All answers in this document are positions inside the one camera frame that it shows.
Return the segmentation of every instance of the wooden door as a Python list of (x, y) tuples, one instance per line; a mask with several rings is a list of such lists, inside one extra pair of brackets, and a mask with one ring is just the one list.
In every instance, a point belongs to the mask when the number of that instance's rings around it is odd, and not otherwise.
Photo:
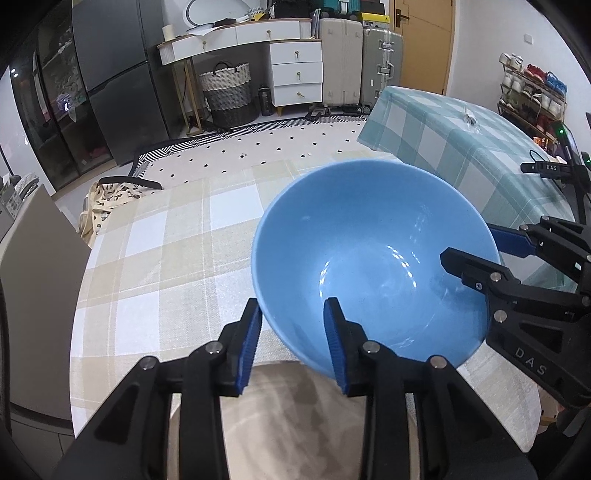
[(443, 93), (452, 53), (453, 0), (390, 0), (389, 7), (392, 30), (404, 39), (400, 85)]

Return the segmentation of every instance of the cable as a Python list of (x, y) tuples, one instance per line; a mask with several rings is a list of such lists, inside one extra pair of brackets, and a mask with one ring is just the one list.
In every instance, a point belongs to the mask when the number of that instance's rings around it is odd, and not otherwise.
[(538, 152), (538, 151), (536, 151), (536, 150), (534, 150), (534, 149), (532, 148), (532, 149), (530, 150), (530, 157), (531, 157), (531, 159), (532, 159), (533, 161), (537, 161), (537, 160), (534, 158), (534, 156), (532, 155), (532, 153), (535, 153), (536, 155), (538, 155), (538, 156), (539, 156), (539, 157), (542, 159), (542, 161), (548, 161), (548, 159), (547, 159), (547, 158), (544, 158), (544, 157), (542, 157), (542, 155), (540, 154), (540, 152)]

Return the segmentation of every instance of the silver suitcase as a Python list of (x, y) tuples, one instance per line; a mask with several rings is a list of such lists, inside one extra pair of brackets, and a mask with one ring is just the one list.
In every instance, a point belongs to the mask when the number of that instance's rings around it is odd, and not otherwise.
[(373, 108), (382, 90), (400, 85), (402, 36), (384, 28), (363, 28), (361, 105)]

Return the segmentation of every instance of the box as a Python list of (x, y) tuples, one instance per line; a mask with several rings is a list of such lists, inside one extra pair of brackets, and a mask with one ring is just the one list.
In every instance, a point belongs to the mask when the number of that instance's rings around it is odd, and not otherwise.
[(389, 15), (378, 15), (367, 12), (361, 13), (361, 23), (364, 27), (375, 27), (375, 28), (390, 28), (390, 16)]

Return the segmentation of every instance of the cloth bag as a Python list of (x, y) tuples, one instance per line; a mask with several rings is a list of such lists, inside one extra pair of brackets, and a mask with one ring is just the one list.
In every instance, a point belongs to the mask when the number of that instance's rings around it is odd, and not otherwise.
[(78, 220), (78, 233), (86, 245), (92, 248), (114, 208), (144, 196), (140, 188), (131, 183), (99, 184), (98, 181), (90, 186)]

